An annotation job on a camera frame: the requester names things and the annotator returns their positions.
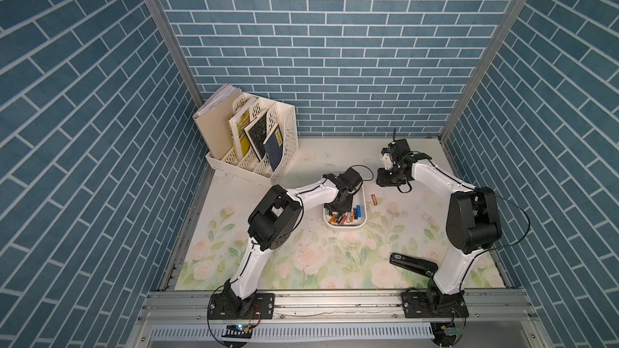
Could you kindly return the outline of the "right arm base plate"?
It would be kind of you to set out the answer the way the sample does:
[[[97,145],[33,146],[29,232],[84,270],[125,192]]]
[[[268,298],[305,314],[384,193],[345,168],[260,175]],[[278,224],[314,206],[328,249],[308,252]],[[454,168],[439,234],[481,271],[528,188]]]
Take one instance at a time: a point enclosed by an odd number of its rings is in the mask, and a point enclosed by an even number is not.
[[[443,295],[435,292],[405,292],[401,294],[406,318],[468,318],[464,292]]]

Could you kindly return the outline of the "white plastic storage box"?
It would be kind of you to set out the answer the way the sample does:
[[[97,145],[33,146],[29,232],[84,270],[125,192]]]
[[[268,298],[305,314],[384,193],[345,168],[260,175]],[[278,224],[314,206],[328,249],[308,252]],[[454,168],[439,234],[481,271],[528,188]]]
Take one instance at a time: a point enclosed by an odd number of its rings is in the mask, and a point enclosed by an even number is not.
[[[356,206],[360,205],[362,218],[356,219]],[[323,207],[323,219],[329,228],[335,231],[360,230],[369,220],[366,206],[365,191],[362,185],[359,192],[353,197],[353,208],[348,213],[332,213]]]

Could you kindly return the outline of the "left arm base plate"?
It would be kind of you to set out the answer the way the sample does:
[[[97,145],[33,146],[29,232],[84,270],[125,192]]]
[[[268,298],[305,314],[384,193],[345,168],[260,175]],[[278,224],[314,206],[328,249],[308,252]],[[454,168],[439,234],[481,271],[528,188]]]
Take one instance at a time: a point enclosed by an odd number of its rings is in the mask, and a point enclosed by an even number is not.
[[[271,320],[275,295],[255,293],[241,300],[235,293],[217,293],[212,296],[208,308],[210,320],[244,320],[254,317]]]

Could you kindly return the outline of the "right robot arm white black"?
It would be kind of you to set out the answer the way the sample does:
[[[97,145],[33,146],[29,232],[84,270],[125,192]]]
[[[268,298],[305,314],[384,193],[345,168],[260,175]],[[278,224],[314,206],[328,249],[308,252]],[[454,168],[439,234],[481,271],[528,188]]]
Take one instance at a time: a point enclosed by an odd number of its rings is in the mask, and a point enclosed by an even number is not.
[[[477,257],[502,236],[496,196],[491,188],[475,187],[434,163],[432,157],[410,149],[407,140],[393,140],[381,150],[377,170],[380,187],[410,186],[417,181],[448,203],[445,233],[450,242],[443,262],[426,271],[430,301],[454,301],[462,295],[466,275]]]

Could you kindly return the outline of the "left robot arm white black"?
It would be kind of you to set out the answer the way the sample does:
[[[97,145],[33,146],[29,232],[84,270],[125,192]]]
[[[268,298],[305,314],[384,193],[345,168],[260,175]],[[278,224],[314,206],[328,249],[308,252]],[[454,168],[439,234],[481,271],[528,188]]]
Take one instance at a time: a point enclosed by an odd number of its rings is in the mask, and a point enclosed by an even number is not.
[[[364,180],[353,168],[336,175],[328,173],[301,188],[274,185],[248,219],[248,247],[238,271],[223,287],[233,301],[248,301],[272,252],[296,230],[306,211],[322,206],[340,219],[353,209],[354,196]]]

